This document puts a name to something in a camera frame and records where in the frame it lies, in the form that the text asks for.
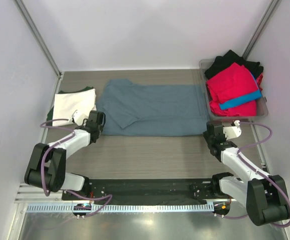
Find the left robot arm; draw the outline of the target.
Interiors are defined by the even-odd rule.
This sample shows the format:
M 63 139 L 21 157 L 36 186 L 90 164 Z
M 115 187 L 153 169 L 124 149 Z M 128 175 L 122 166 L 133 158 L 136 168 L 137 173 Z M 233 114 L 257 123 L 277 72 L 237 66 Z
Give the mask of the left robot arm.
M 89 178 L 66 172 L 66 162 L 78 150 L 95 143 L 105 123 L 105 113 L 92 110 L 69 135 L 49 144 L 36 144 L 24 176 L 25 183 L 43 189 L 46 196 L 62 190 L 87 199 L 91 193 Z

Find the grey blue t shirt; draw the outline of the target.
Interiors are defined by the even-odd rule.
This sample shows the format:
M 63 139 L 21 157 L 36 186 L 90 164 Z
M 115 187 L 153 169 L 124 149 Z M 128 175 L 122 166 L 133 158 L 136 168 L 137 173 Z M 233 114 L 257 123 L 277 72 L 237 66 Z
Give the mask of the grey blue t shirt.
M 194 84 L 136 84 L 112 79 L 96 103 L 110 136 L 200 135 L 209 121 L 201 88 Z

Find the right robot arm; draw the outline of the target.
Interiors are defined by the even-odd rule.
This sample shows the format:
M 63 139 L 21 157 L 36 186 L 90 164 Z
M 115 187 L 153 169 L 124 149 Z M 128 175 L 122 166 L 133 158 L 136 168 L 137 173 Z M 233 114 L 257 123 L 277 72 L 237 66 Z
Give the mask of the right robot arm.
M 253 164 L 232 139 L 242 134 L 242 122 L 230 126 L 220 121 L 208 121 L 204 139 L 210 153 L 234 171 L 212 176 L 210 191 L 216 198 L 228 195 L 245 207 L 247 216 L 256 225 L 272 224 L 278 228 L 290 226 L 290 200 L 284 179 L 270 175 Z

